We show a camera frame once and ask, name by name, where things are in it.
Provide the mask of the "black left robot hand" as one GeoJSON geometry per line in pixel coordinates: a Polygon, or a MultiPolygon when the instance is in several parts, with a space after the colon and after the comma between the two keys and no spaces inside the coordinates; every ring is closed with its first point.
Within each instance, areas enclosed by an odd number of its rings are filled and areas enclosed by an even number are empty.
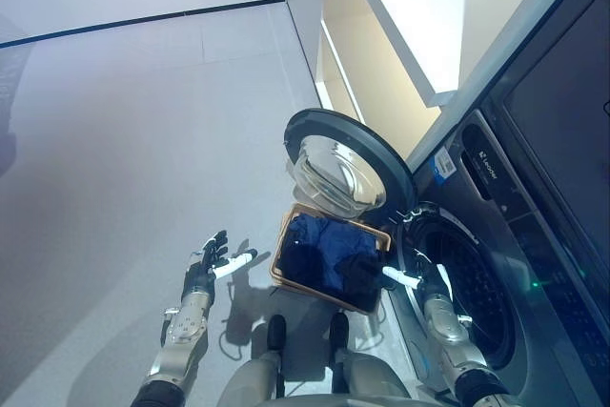
{"type": "Polygon", "coordinates": [[[217,279],[232,275],[257,258],[256,249],[227,257],[227,244],[227,232],[220,231],[208,239],[199,251],[192,252],[184,277],[184,294],[195,291],[209,293],[217,279]]]}

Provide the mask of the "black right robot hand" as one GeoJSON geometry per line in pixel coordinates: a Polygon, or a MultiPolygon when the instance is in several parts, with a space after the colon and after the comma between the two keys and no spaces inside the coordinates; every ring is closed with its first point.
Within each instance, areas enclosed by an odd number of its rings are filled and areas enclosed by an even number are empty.
{"type": "Polygon", "coordinates": [[[446,269],[442,264],[435,264],[426,254],[413,248],[416,273],[408,274],[389,265],[383,266],[381,272],[393,281],[411,289],[426,290],[430,294],[452,296],[452,286],[446,269]]]}

